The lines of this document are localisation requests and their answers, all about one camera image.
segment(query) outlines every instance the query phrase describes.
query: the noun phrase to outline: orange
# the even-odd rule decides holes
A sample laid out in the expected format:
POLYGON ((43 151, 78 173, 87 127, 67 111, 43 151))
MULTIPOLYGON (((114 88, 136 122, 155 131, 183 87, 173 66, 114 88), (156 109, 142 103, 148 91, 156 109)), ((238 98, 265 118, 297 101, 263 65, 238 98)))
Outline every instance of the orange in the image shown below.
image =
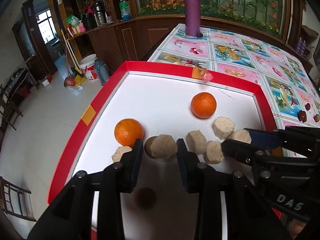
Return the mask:
POLYGON ((191 110, 199 118, 211 117, 217 109, 217 101, 213 95, 202 92, 191 100, 191 110))
POLYGON ((136 139, 142 139, 143 135, 142 125, 134 119, 123 119, 115 127, 115 138, 122 146, 133 148, 136 139))

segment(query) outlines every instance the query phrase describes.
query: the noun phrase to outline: white bucket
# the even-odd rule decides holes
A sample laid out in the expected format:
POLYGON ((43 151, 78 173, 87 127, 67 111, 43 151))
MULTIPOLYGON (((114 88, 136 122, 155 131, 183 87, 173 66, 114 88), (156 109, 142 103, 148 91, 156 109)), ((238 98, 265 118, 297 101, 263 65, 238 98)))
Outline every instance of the white bucket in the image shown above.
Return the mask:
POLYGON ((91 54, 79 62, 79 67, 89 81, 94 81, 98 78, 98 75, 94 69, 94 62, 96 59, 97 55, 91 54))

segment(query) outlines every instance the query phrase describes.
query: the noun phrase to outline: yellow tape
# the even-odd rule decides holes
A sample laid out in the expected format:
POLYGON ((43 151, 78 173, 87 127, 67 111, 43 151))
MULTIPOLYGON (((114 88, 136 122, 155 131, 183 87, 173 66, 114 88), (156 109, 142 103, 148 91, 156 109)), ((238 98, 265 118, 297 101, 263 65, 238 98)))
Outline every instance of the yellow tape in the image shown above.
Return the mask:
POLYGON ((200 71, 199 71, 199 69, 197 67, 194 67, 192 69, 192 76, 191 77, 195 78, 195 79, 202 79, 200 71))
POLYGON ((81 120, 88 126, 91 123, 94 116, 96 115, 96 113, 97 112, 93 109, 93 107, 89 105, 87 109, 84 111, 81 120))

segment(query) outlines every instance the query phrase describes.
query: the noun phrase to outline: plastic bottle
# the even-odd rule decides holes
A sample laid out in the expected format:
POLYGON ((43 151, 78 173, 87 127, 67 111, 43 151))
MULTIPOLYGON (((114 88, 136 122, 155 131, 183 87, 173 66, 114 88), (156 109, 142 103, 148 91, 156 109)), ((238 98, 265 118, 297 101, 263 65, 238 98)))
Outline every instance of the plastic bottle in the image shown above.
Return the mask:
POLYGON ((297 47, 296 47, 296 52, 300 52, 300 49, 301 49, 301 45, 302 45, 302 39, 301 38, 299 38, 299 41, 298 41, 298 43, 297 43, 297 47))
POLYGON ((306 50, 306 41, 303 41, 301 44, 301 49, 300 49, 301 56, 303 56, 305 50, 306 50))
POLYGON ((97 58, 94 62, 94 69, 99 77, 101 85, 103 86, 110 77, 107 65, 102 60, 97 58))
POLYGON ((120 6, 122 20, 124 21, 130 20, 132 17, 130 13, 130 6, 129 6, 128 0, 120 0, 119 6, 120 6))
POLYGON ((79 22, 79 28, 80 28, 81 33, 84 33, 86 31, 82 21, 79 22))

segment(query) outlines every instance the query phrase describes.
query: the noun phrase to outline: gray thermos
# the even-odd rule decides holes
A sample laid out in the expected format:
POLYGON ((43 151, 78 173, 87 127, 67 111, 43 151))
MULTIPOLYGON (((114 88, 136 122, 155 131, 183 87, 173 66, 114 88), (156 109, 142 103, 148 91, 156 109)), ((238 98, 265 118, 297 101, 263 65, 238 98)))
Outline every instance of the gray thermos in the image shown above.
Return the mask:
POLYGON ((100 83, 103 86, 109 79, 109 69, 107 65, 100 59, 96 59, 94 62, 94 69, 100 79, 100 83))

